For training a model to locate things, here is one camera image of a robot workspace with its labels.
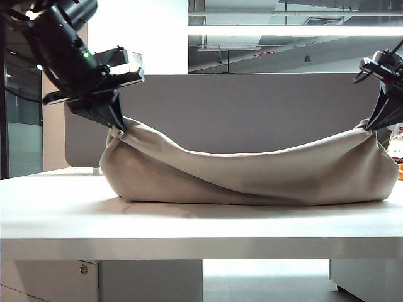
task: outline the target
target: fluorescent light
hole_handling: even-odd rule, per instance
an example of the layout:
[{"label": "fluorescent light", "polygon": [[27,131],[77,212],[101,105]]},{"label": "fluorescent light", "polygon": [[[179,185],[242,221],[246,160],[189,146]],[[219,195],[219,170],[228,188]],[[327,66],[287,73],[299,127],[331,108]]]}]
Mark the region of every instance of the fluorescent light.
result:
[{"label": "fluorescent light", "polygon": [[191,25],[189,35],[403,36],[403,26]]}]

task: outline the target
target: cloth fold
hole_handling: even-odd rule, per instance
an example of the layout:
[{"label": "cloth fold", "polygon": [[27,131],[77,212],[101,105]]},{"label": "cloth fold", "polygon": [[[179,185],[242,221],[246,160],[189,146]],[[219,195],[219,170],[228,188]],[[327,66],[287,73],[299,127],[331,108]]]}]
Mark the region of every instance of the cloth fold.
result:
[{"label": "cloth fold", "polygon": [[190,151],[155,129],[125,118],[108,133],[100,166],[131,201],[302,206],[383,200],[398,165],[365,130],[262,153]]}]

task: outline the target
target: cable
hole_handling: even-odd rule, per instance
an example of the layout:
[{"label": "cable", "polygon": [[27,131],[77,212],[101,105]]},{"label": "cable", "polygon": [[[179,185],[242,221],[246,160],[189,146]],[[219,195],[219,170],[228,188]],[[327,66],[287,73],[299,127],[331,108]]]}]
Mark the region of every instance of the cable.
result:
[{"label": "cable", "polygon": [[397,44],[397,46],[395,47],[395,49],[393,49],[390,54],[393,55],[396,51],[398,51],[398,49],[399,49],[402,45],[403,45],[403,40],[400,41],[399,44]]},{"label": "cable", "polygon": [[15,93],[14,91],[12,91],[11,89],[8,89],[7,87],[5,87],[4,89],[5,89],[6,91],[10,92],[11,94],[15,95],[15,96],[18,97],[18,98],[25,99],[25,100],[30,101],[30,102],[41,103],[41,102],[38,101],[37,99],[26,98],[25,96],[22,96],[22,95],[20,95],[20,94],[18,94],[18,93]]},{"label": "cable", "polygon": [[[287,0],[285,0],[285,12],[287,12]],[[287,14],[285,15],[285,25],[288,25]]]}]

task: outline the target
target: table surface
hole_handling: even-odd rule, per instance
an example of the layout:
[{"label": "table surface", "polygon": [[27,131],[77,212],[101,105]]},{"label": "table surface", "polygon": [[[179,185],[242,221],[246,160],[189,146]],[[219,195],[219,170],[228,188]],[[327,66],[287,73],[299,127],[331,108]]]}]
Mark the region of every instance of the table surface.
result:
[{"label": "table surface", "polygon": [[382,202],[128,203],[92,168],[0,181],[1,258],[403,258],[403,181]]}]

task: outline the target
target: gray divider panel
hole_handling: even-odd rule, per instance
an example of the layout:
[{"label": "gray divider panel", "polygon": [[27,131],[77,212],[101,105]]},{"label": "gray divider panel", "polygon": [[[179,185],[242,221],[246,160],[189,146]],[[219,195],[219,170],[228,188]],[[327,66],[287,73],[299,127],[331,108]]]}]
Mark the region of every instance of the gray divider panel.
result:
[{"label": "gray divider panel", "polygon": [[[353,74],[148,75],[121,102],[125,116],[189,150],[264,152],[351,129],[378,92],[376,80],[354,85]],[[98,167],[107,127],[65,112],[68,163]]]}]

